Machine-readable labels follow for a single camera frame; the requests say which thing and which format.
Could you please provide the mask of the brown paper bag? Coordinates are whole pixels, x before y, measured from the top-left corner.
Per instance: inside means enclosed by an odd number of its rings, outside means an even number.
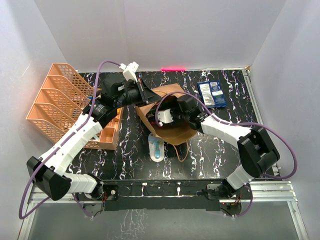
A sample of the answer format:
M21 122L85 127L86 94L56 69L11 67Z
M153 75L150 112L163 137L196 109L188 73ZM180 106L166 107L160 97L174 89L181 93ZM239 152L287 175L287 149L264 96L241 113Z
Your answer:
M159 110L170 109L177 103L177 99L182 96L184 92L183 88L177 84L168 84L153 88L152 91L163 98L166 94L169 95L161 104ZM135 107L136 113L140 120L148 128L148 130L153 134L154 137L162 139L164 142L173 146L176 150L177 146L181 144L188 144L189 139L197 134L196 130L191 129L191 127L184 120L174 121L172 123L164 124L163 126L158 126L155 120L149 120L147 114L150 114L155 110L160 102L157 100L154 103L150 103L145 106Z

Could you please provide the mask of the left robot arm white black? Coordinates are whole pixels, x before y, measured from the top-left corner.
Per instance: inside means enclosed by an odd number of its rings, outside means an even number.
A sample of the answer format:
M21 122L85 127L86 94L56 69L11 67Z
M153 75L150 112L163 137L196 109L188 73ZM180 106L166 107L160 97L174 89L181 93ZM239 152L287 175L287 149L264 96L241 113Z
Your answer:
M103 78L100 86L99 97L92 98L69 131L50 150L39 158L32 156L26 163L29 182L53 201L68 193L99 199L104 189L100 180L89 174L67 173L69 164L117 116L119 108L144 107L161 100L141 78Z

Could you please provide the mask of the blue snack packet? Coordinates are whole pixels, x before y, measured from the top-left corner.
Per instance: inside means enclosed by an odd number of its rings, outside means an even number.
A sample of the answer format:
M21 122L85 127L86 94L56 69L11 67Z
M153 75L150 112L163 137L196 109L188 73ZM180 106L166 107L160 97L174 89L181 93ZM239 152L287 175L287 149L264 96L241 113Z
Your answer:
M227 101L220 81L198 82L197 88L202 102L208 109L227 107Z

